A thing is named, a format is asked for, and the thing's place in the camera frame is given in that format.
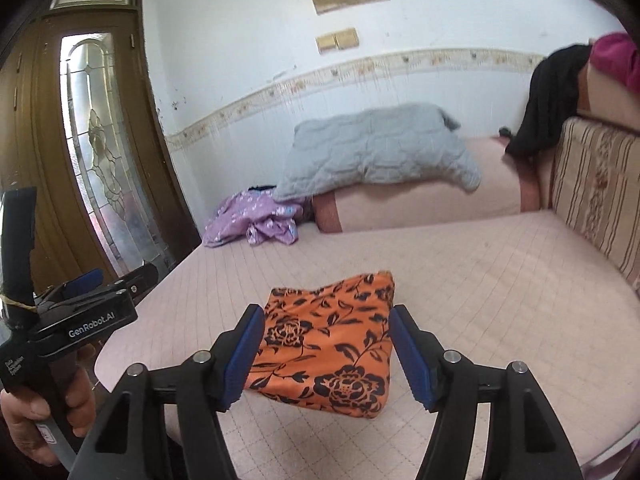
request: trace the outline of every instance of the bed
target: bed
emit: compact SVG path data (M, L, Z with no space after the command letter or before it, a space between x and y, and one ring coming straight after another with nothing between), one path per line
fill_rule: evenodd
M274 286L316 288L388 269L395 303L479 364L526 362L582 464L640 420L640 303L610 262L550 210L375 232L300 227L293 246L200 247L138 306L95 365L112 389L127 366L180 364L230 330ZM169 434L179 439L175 412ZM479 407L468 478L482 471L488 406ZM415 402L398 359L374 420L301 410L245 392L220 416L243 480L414 478L435 415Z

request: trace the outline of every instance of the wallpaper border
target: wallpaper border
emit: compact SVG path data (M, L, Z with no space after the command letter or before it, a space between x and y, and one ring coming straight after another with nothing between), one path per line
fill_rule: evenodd
M296 76L247 95L183 131L165 137L170 153L207 137L212 131L241 121L283 102L291 102L321 90L348 86L396 75L452 70L496 70L530 73L544 56L509 50L449 48L383 54L327 66Z

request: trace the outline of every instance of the folded orange cloth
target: folded orange cloth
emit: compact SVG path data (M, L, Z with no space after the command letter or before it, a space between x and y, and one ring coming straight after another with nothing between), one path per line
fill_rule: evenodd
M390 272L318 290L274 288L245 388L301 408L375 418L389 392Z

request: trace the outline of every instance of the purple clothing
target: purple clothing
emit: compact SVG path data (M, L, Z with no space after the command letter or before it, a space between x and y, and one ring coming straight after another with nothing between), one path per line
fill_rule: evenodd
M640 56L638 48L626 32L600 38L591 50L591 65L621 82L629 90L640 93Z
M287 245L298 240L296 220L305 217L309 200L279 203L271 197L272 192L273 189L249 190L225 199L207 224L203 245L219 247L242 236L246 236L252 246L271 238Z

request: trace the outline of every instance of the wall switch plate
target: wall switch plate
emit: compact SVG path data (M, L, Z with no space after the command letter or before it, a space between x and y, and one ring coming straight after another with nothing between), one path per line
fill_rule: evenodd
M360 46L360 40L355 28L348 28L340 32L332 32L316 38L318 52L325 54L331 50L346 50Z

